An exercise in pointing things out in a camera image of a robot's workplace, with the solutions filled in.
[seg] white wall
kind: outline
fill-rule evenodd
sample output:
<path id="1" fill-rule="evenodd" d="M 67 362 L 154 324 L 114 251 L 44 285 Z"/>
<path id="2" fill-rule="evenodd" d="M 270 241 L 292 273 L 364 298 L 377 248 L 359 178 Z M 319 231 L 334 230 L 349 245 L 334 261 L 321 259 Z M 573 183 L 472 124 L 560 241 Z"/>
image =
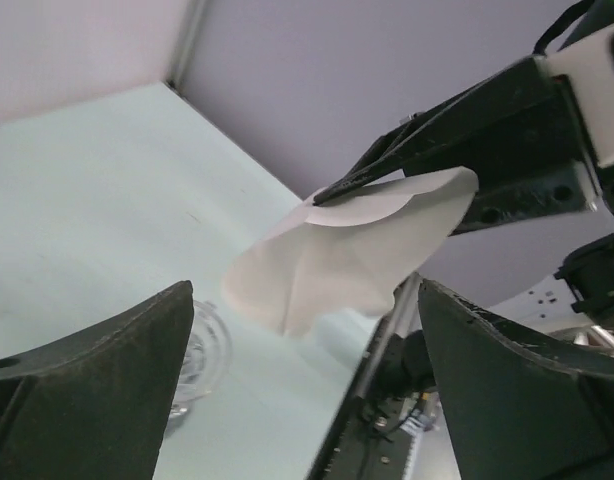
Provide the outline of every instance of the white wall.
<path id="1" fill-rule="evenodd" d="M 183 94 L 299 195 L 528 54 L 574 0 L 211 0 Z M 450 239 L 425 266 L 487 306 L 607 232 L 587 214 Z"/>
<path id="2" fill-rule="evenodd" d="M 164 79 L 189 0 L 0 0 L 0 122 Z"/>

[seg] transparent bowl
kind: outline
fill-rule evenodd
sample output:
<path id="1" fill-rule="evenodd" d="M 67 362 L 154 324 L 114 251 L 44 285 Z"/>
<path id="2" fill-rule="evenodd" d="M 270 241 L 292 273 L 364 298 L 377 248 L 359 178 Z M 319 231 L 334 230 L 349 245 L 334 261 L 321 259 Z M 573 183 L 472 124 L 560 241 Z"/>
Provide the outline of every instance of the transparent bowl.
<path id="1" fill-rule="evenodd" d="M 194 401 L 218 387 L 231 358 L 231 337 L 216 313 L 216 306 L 194 300 L 194 323 L 178 377 L 170 420 L 185 415 Z"/>

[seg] white cloth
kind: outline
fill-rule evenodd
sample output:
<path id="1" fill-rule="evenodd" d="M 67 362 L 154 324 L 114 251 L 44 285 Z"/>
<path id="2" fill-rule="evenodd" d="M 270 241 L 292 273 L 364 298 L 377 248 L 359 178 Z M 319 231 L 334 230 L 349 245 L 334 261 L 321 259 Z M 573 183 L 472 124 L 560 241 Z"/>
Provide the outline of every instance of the white cloth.
<path id="1" fill-rule="evenodd" d="M 460 223 L 478 189 L 454 168 L 360 189 L 314 207 L 312 195 L 223 277 L 225 300 L 283 335 L 308 332 L 323 314 L 352 308 L 379 316 L 393 291 Z"/>

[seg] crumpled white paper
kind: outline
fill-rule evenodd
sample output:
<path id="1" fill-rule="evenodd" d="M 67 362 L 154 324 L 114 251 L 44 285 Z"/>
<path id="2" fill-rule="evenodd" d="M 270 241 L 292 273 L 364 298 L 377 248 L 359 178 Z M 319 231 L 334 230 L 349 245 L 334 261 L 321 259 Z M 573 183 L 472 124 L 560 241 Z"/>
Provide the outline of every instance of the crumpled white paper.
<path id="1" fill-rule="evenodd" d="M 456 228 L 477 190 L 476 174 L 459 167 L 366 186 L 325 207 L 312 205 L 316 192 L 236 258 L 223 296 L 290 336 L 343 308 L 384 315 L 394 289 Z"/>

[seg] white table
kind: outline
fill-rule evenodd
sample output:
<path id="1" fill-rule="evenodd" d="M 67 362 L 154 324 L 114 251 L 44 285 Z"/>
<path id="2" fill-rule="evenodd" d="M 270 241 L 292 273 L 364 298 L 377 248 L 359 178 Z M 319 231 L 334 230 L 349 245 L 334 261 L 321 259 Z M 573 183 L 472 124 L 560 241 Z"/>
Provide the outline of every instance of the white table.
<path id="1" fill-rule="evenodd" d="M 371 324 L 335 315 L 290 341 L 218 291 L 230 261 L 297 203 L 160 84 L 1 126 L 0 357 L 190 279 L 226 320 L 234 361 L 165 440 L 155 478 L 304 478 Z"/>

